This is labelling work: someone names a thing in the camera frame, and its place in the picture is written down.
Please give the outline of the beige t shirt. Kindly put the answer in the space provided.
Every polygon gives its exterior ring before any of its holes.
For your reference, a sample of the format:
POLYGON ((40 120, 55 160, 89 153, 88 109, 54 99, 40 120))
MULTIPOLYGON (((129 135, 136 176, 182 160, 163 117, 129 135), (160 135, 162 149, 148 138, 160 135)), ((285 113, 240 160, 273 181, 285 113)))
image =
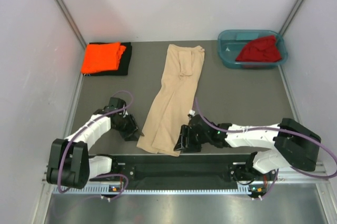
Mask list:
POLYGON ((205 60, 205 49, 170 44, 167 49, 161 88, 148 112, 137 147, 152 154, 178 157, 175 151, 181 126, 188 124, 189 111, 205 60))

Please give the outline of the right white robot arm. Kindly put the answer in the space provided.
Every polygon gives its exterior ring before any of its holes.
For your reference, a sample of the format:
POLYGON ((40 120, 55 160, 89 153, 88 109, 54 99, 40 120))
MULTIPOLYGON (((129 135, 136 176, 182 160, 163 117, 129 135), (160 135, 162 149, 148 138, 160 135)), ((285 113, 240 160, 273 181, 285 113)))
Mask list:
POLYGON ((200 152, 209 143, 217 148, 261 148, 250 154, 244 166, 249 179, 279 168, 300 171, 315 170, 321 138, 293 119, 269 126, 242 126, 232 123, 215 124, 199 114, 191 116, 181 131, 174 151, 200 152))

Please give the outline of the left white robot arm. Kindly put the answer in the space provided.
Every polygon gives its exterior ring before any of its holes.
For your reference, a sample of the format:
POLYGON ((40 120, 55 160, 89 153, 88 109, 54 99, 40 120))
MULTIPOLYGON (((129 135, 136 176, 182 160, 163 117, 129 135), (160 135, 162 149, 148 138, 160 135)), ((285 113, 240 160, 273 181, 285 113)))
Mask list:
POLYGON ((117 131, 124 141, 137 141, 144 134, 128 113, 129 105, 121 98, 111 97, 107 106, 96 110, 76 132, 52 142, 47 165, 46 181, 60 193, 83 189, 90 179, 114 180, 119 167, 109 155, 91 157, 89 150, 108 131, 117 131))

